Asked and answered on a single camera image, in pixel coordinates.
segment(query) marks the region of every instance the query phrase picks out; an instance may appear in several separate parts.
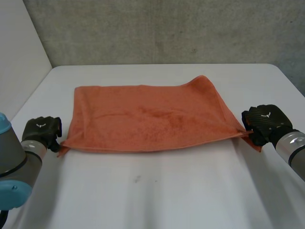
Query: table surface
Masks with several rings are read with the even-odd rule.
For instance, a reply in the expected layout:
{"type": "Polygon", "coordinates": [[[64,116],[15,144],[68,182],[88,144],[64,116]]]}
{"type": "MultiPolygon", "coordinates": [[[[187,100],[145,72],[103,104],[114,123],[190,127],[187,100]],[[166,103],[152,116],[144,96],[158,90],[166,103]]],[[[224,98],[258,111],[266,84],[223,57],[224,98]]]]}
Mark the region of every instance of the table surface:
{"type": "MultiPolygon", "coordinates": [[[[74,88],[180,85],[206,75],[241,122],[250,106],[275,104],[305,132],[305,98],[269,64],[61,66],[12,121],[59,116],[63,140],[74,88]]],[[[240,139],[151,154],[48,152],[30,200],[10,211],[22,229],[303,229],[305,183],[271,144],[257,153],[240,139]]]]}

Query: metal cylinder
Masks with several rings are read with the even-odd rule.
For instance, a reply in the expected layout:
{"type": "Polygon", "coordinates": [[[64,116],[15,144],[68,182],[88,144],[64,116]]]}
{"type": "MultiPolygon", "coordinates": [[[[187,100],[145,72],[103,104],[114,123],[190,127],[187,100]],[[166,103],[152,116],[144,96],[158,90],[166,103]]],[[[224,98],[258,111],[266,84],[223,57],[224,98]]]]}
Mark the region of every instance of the metal cylinder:
{"type": "Polygon", "coordinates": [[[291,168],[305,181],[305,149],[297,152],[291,159],[291,168]]]}
{"type": "Polygon", "coordinates": [[[26,154],[6,116],[0,113],[0,174],[15,168],[26,154]]]}
{"type": "Polygon", "coordinates": [[[277,153],[289,163],[289,159],[293,152],[305,146],[305,134],[299,131],[293,131],[284,135],[276,144],[277,153]]]}

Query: gray concrete wall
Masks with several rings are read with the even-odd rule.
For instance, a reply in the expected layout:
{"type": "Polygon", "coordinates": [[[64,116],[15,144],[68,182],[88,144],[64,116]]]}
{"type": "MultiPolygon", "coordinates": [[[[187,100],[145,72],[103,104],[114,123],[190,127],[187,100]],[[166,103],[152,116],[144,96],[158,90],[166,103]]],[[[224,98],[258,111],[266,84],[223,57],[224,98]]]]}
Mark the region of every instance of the gray concrete wall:
{"type": "Polygon", "coordinates": [[[304,0],[24,3],[54,67],[271,63],[305,94],[304,0]]]}

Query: white wall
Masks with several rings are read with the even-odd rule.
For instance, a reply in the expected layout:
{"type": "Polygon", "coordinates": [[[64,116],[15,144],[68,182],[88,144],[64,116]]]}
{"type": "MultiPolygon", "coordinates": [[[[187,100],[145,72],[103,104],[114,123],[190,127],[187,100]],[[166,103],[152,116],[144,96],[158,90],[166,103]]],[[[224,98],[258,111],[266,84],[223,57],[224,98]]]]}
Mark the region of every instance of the white wall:
{"type": "Polygon", "coordinates": [[[22,0],[0,0],[0,112],[11,120],[51,64],[22,0]]]}

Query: towel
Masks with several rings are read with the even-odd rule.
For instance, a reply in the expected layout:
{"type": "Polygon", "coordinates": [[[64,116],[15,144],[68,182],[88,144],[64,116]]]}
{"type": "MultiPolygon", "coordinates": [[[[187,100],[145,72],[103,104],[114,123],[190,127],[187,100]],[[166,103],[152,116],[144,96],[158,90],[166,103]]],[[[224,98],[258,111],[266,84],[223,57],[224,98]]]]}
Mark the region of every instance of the towel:
{"type": "Polygon", "coordinates": [[[196,146],[249,133],[203,75],[180,86],[82,86],[59,156],[151,152],[196,146]]]}

